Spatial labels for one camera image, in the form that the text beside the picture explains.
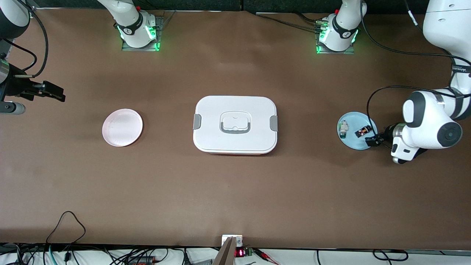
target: white container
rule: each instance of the white container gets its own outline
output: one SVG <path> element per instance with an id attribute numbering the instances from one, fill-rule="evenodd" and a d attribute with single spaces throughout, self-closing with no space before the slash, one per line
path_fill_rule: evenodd
<path id="1" fill-rule="evenodd" d="M 276 106 L 268 98 L 207 96 L 196 105 L 193 142 L 203 152 L 261 155 L 277 139 Z"/>

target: brown tabletop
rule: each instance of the brown tabletop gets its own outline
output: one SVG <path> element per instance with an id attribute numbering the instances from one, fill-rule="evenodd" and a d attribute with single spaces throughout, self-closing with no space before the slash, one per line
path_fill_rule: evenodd
<path id="1" fill-rule="evenodd" d="M 0 116 L 0 241 L 44 242 L 72 210 L 87 227 L 82 243 L 217 246 L 220 235 L 238 233 L 256 247 L 471 250 L 470 120 L 460 122 L 457 146 L 405 165 L 383 147 L 352 150 L 335 133 L 338 119 L 365 112 L 382 86 L 446 86 L 449 59 L 391 53 L 365 34 L 355 55 L 316 54 L 313 34 L 247 12 L 178 12 L 161 51 L 122 52 L 106 10 L 38 15 L 50 47 L 37 79 L 63 87 L 67 99 L 14 99 L 26 113 Z M 276 17 L 308 26 L 295 15 Z M 440 52 L 406 15 L 366 22 L 392 48 Z M 42 61 L 35 22 L 17 43 Z M 22 68 L 31 58 L 13 49 L 9 61 Z M 379 128 L 402 121 L 410 92 L 373 98 Z M 207 95 L 272 99 L 275 150 L 199 151 L 193 114 Z M 120 108 L 136 110 L 145 124 L 124 148 L 101 135 Z M 78 235 L 68 216 L 52 241 Z"/>

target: blue plate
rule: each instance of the blue plate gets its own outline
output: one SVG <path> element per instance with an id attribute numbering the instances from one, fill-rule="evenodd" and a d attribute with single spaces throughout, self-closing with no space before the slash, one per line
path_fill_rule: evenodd
<path id="1" fill-rule="evenodd" d="M 342 139 L 342 138 L 340 138 L 339 124 L 344 120 L 347 122 L 347 124 L 349 126 L 349 129 L 347 130 L 347 136 L 345 137 L 345 139 Z M 376 124 L 374 123 L 373 120 L 371 120 L 371 123 L 373 125 L 374 131 L 376 133 L 378 133 L 378 128 L 376 127 Z M 360 130 L 361 128 L 363 128 L 363 127 L 365 127 L 369 124 L 370 123 L 368 121 L 368 116 L 366 116 L 365 114 L 363 114 L 361 112 L 356 112 L 356 111 L 348 112 L 348 113 L 344 114 L 340 118 L 340 120 L 337 122 L 337 135 L 339 136 L 339 139 L 346 146 L 348 146 L 352 149 L 355 149 L 355 150 L 368 149 L 370 147 L 366 144 L 365 138 L 374 136 L 373 131 L 363 135 L 360 138 L 358 138 L 355 135 L 355 132 L 357 132 L 358 130 Z"/>

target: dark background panel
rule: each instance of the dark background panel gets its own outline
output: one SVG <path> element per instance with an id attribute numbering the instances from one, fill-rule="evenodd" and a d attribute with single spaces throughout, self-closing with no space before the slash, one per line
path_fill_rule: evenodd
<path id="1" fill-rule="evenodd" d="M 42 8 L 103 8 L 96 0 L 35 1 Z M 404 14 L 406 12 L 403 0 L 367 0 L 366 2 L 369 14 Z M 414 13 L 425 13 L 428 1 L 409 0 L 408 2 Z M 144 9 L 238 11 L 241 10 L 242 4 L 243 9 L 250 12 L 333 13 L 340 8 L 341 0 L 134 0 L 134 3 Z"/>
<path id="2" fill-rule="evenodd" d="M 104 8 L 96 0 L 35 0 L 41 8 Z M 240 0 L 134 0 L 144 9 L 240 11 Z"/>

